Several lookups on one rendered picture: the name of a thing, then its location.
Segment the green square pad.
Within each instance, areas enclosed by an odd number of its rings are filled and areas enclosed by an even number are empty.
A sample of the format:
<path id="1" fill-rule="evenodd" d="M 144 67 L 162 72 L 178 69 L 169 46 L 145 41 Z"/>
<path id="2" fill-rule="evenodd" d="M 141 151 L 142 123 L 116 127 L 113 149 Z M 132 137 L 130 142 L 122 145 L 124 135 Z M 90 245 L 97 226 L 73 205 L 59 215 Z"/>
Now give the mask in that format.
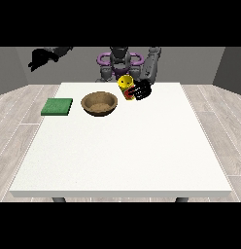
<path id="1" fill-rule="evenodd" d="M 42 116 L 67 116 L 69 114 L 72 98 L 49 98 L 42 111 Z"/>

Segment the yellow cup with melon print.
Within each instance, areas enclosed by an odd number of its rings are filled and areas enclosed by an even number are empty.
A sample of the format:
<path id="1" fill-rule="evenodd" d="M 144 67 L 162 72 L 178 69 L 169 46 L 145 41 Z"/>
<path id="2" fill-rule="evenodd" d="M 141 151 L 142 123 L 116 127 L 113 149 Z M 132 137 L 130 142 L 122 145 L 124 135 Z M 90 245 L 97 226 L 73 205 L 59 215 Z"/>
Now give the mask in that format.
<path id="1" fill-rule="evenodd" d="M 118 79 L 119 88 L 126 100 L 132 100 L 134 95 L 129 94 L 129 89 L 134 87 L 133 78 L 130 75 L 123 75 Z"/>

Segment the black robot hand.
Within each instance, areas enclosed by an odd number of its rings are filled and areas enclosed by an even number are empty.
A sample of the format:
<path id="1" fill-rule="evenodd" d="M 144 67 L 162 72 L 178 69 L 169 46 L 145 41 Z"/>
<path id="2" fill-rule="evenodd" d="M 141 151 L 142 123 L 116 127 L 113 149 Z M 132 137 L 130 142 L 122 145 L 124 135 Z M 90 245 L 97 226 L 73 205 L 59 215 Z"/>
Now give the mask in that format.
<path id="1" fill-rule="evenodd" d="M 58 62 L 58 56 L 51 51 L 45 49 L 36 49 L 32 52 L 32 60 L 28 63 L 31 71 L 45 65 L 49 60 Z"/>
<path id="2" fill-rule="evenodd" d="M 152 87 L 148 80 L 135 81 L 134 87 L 128 90 L 129 95 L 134 95 L 137 100 L 142 100 L 152 93 Z"/>

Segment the brown wooden bowl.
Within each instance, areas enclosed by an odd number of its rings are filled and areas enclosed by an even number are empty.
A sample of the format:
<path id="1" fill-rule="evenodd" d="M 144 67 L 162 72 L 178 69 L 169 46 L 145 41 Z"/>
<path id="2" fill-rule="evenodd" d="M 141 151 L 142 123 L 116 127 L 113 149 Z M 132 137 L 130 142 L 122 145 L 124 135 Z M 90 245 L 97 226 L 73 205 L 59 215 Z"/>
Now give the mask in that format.
<path id="1" fill-rule="evenodd" d="M 94 117 L 111 114 L 118 105 L 118 99 L 109 92 L 96 91 L 87 94 L 81 101 L 83 109 Z"/>

